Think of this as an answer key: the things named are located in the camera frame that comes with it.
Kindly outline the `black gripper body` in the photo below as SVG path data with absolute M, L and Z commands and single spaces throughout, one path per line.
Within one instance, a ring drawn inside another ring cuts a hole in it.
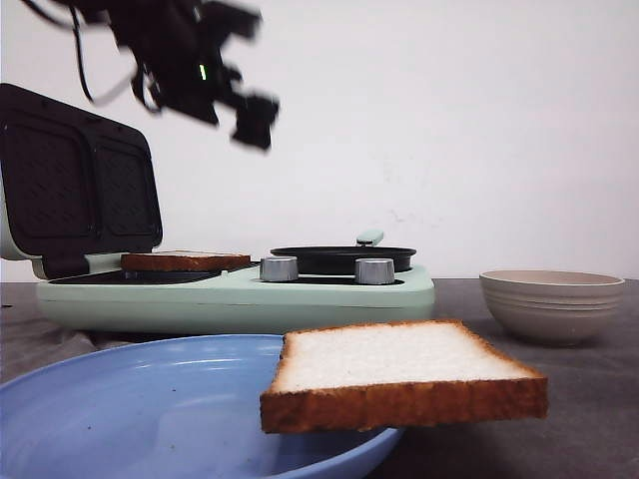
M 159 113 L 169 108 L 216 126 L 214 105 L 236 112 L 232 139 L 267 150 L 279 101 L 242 94 L 242 74 L 224 63 L 221 50 L 232 35 L 252 39 L 259 12 L 221 1 L 115 1 L 112 31 L 117 44 L 134 54 L 134 96 L 149 92 Z

